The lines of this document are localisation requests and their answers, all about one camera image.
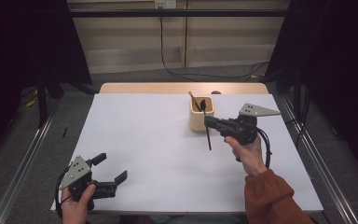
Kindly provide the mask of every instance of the gray metal bracket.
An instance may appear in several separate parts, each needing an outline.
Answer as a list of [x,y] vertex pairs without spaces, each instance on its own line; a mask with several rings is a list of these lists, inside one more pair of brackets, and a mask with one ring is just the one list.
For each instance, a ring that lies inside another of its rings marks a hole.
[[59,189],[63,190],[68,187],[84,175],[91,172],[91,168],[89,165],[81,158],[81,156],[77,156],[75,160],[72,162],[71,167],[63,178]]
[[280,115],[281,111],[276,111],[268,109],[259,105],[252,105],[245,103],[240,110],[240,115],[251,116],[251,117],[264,117],[264,116],[273,116]]

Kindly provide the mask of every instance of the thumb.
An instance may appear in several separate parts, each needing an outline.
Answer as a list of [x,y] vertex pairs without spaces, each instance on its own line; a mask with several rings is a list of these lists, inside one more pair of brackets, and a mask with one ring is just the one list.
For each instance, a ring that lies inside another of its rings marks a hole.
[[79,203],[82,205],[87,206],[87,203],[91,199],[92,195],[94,194],[96,186],[94,184],[90,184],[81,195]]
[[233,149],[236,149],[236,150],[238,147],[241,146],[240,143],[237,141],[237,139],[235,139],[231,136],[227,136],[225,138],[225,142],[228,143]]

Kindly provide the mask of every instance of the pen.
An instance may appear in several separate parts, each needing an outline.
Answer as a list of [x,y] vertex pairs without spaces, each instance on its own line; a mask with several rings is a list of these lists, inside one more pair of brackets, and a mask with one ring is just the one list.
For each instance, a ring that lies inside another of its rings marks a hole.
[[[204,117],[206,117],[206,112],[205,112],[206,103],[205,103],[205,100],[202,100],[202,101],[201,101],[201,109],[202,109],[202,111],[204,112]],[[209,137],[209,129],[208,129],[207,126],[205,126],[205,129],[206,129],[206,135],[207,135],[207,138],[208,138],[209,150],[211,151],[211,150],[212,150],[212,147],[211,147],[211,138]]]
[[196,107],[199,110],[199,112],[201,112],[201,108],[200,108],[199,104],[197,104],[196,98],[194,98],[193,93],[191,93],[191,91],[189,91],[188,94],[191,96],[191,99],[193,100],[194,104],[196,104]]

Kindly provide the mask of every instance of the white paper sheet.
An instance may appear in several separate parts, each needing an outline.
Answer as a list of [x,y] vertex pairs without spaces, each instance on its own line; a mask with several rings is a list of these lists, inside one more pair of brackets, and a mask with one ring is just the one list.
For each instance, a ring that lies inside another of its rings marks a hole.
[[[272,95],[212,95],[214,116],[235,119],[244,103],[278,110]],[[115,198],[95,200],[95,211],[134,213],[237,213],[244,211],[242,165],[216,130],[188,127],[186,94],[97,94],[73,158],[105,152],[93,179],[128,170]],[[258,118],[271,144],[270,168],[295,190],[304,211],[323,210],[281,116]]]

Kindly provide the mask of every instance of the orange sleeve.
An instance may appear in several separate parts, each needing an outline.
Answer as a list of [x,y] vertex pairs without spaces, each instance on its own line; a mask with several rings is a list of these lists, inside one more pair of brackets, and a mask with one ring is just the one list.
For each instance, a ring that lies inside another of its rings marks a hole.
[[246,176],[245,180],[245,208],[249,223],[313,223],[293,200],[293,189],[272,170],[253,177]]

